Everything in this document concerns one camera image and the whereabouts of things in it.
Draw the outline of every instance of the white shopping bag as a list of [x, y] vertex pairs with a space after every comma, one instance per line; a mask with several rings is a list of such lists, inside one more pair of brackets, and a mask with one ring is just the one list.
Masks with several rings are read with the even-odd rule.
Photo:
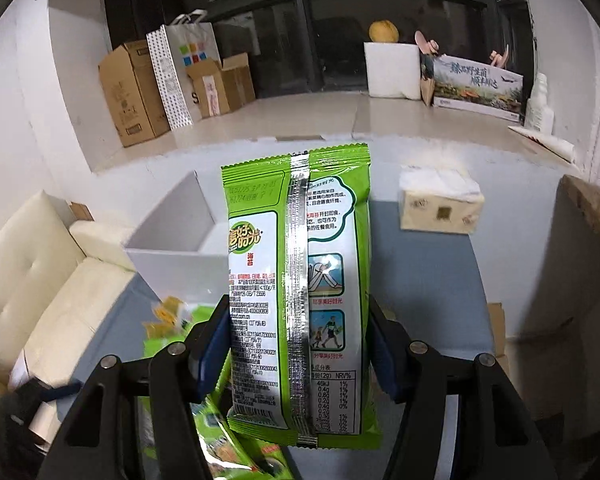
[[[197, 16], [191, 23], [191, 17]], [[200, 23], [206, 10], [181, 14], [171, 25], [146, 35], [160, 97], [171, 129], [202, 118], [186, 67], [204, 59], [220, 61], [211, 23]]]

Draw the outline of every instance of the green snack bag on table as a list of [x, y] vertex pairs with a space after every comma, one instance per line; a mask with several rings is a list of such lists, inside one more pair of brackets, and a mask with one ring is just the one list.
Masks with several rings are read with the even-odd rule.
[[[190, 323], [184, 324], [184, 330], [180, 334], [145, 340], [144, 357], [154, 356], [173, 342], [184, 341], [193, 326], [208, 320], [213, 310], [214, 308], [210, 306], [198, 306], [191, 313]], [[238, 439], [228, 427], [218, 405], [229, 383], [230, 374], [230, 359], [227, 358], [216, 389], [201, 404], [191, 405], [200, 447], [211, 476], [227, 480], [266, 480], [272, 476], [279, 480], [293, 480], [279, 446], [253, 438]], [[142, 405], [144, 407], [142, 418], [144, 453], [151, 458], [156, 458], [149, 399], [143, 398]], [[262, 460], [256, 462], [251, 455]]]
[[237, 433], [374, 448], [366, 144], [222, 168]]

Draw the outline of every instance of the brand logo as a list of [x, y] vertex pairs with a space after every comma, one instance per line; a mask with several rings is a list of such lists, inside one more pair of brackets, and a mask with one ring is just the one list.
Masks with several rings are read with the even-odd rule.
[[234, 224], [229, 230], [229, 252], [242, 254], [251, 249], [261, 238], [260, 229], [256, 229], [249, 222], [241, 221]]

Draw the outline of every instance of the blue table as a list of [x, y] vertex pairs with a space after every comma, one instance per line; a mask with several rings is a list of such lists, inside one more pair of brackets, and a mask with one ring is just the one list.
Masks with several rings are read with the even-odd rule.
[[[370, 204], [372, 266], [371, 293], [381, 307], [395, 313], [414, 339], [440, 353], [473, 359], [493, 352], [493, 337], [480, 272], [467, 235], [401, 231], [395, 202]], [[142, 357], [143, 321], [154, 319], [158, 299], [136, 275], [109, 312], [80, 358], [74, 378], [85, 381], [101, 357], [118, 355], [123, 361]], [[377, 450], [290, 448], [304, 480], [381, 479], [400, 426], [402, 407], [374, 389], [378, 419], [384, 435]], [[72, 402], [58, 406], [64, 418]], [[449, 478], [458, 402], [447, 398], [445, 429], [436, 478]]]

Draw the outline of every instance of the silver bolt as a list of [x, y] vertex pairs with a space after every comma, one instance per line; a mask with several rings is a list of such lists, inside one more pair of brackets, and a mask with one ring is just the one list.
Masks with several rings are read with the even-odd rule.
[[422, 355], [427, 353], [429, 347], [422, 341], [414, 341], [409, 345], [409, 350], [411, 350], [414, 354]]
[[105, 355], [102, 359], [100, 359], [100, 366], [103, 368], [111, 368], [118, 362], [118, 358], [115, 355]]
[[480, 361], [482, 366], [493, 366], [496, 364], [496, 358], [491, 354], [480, 354], [478, 361]]
[[184, 343], [178, 341], [176, 343], [171, 343], [167, 349], [167, 352], [169, 352], [171, 355], [180, 355], [185, 351], [185, 348], [186, 346], [184, 346]]

